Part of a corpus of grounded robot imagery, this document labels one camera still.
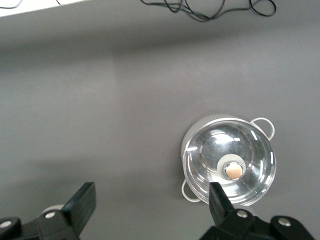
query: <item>black cable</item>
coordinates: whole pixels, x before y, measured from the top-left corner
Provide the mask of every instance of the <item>black cable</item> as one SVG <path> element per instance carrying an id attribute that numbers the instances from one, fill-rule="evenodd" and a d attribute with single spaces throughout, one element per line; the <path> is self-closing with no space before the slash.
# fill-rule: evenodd
<path id="1" fill-rule="evenodd" d="M 222 15 L 230 12 L 236 12 L 236 11 L 248 11 L 252 10 L 254 13 L 258 14 L 259 16 L 263 17 L 271 17 L 273 16 L 276 11 L 277 11 L 277 6 L 274 3 L 273 0 L 257 0 L 254 3 L 252 0 L 248 0 L 249 2 L 249 7 L 235 7 L 235 8 L 230 8 L 227 10 L 222 11 L 226 0 L 222 0 L 222 3 L 219 7 L 219 9 L 212 15 L 212 16 L 207 16 L 201 12 L 194 11 L 187 0 L 180 0 L 179 2 L 176 3 L 168 3 L 167 0 L 163 0 L 163 2 L 145 2 L 144 0 L 140 0 L 143 4 L 145 5 L 151 5 L 151 6 L 160 6 L 160 7 L 165 7 L 168 8 L 171 12 L 173 13 L 178 13 L 178 12 L 185 12 L 189 15 L 189 17 L 193 18 L 194 20 L 197 20 L 199 22 L 208 22 L 210 20 L 217 19 L 221 17 Z M 272 4 L 273 11 L 270 14 L 265 14 L 260 11 L 258 11 L 255 6 L 256 4 L 262 2 L 262 1 L 268 1 L 269 3 Z"/>

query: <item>gray surface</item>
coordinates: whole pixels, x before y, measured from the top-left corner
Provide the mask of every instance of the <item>gray surface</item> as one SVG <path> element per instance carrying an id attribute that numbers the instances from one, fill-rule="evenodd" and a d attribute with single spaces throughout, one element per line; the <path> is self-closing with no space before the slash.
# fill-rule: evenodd
<path id="1" fill-rule="evenodd" d="M 208 24 L 120 2 L 0 18 L 0 216 L 29 221 L 95 181 L 82 239 L 198 239 L 212 220 L 180 193 L 180 145 L 227 113 L 276 127 L 277 173 L 255 213 L 319 239 L 319 1 Z"/>

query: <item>white shelf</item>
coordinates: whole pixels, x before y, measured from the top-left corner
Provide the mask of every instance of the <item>white shelf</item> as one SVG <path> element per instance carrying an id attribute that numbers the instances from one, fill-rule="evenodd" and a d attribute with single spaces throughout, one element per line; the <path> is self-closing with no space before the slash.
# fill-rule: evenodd
<path id="1" fill-rule="evenodd" d="M 87 0 L 0 0 L 0 17 L 54 8 Z"/>

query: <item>gray table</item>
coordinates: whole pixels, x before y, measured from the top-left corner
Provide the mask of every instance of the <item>gray table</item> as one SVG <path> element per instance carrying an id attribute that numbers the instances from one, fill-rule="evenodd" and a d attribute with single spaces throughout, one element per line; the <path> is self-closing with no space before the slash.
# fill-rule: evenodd
<path id="1" fill-rule="evenodd" d="M 277 5 L 207 24 L 129 0 L 0 18 L 0 216 L 27 222 L 95 181 L 82 239 L 196 240 L 213 222 L 180 193 L 181 142 L 228 113 L 276 128 L 256 214 L 319 239 L 320 3 Z"/>

